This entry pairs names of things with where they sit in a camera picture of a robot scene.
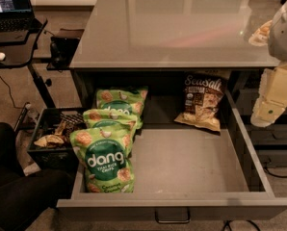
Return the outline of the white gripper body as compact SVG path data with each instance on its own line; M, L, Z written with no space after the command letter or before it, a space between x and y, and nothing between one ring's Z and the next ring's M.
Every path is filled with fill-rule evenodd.
M264 69L258 93L250 122L256 127L267 127L274 124L287 108L287 63Z

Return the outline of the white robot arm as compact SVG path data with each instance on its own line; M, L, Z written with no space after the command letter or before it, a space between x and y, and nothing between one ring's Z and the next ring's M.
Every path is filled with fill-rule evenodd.
M250 122L267 127L287 108L287 1L274 18L259 27L249 38L254 46L268 46L269 54L280 60L274 69L264 69L259 84L259 97L252 109Z

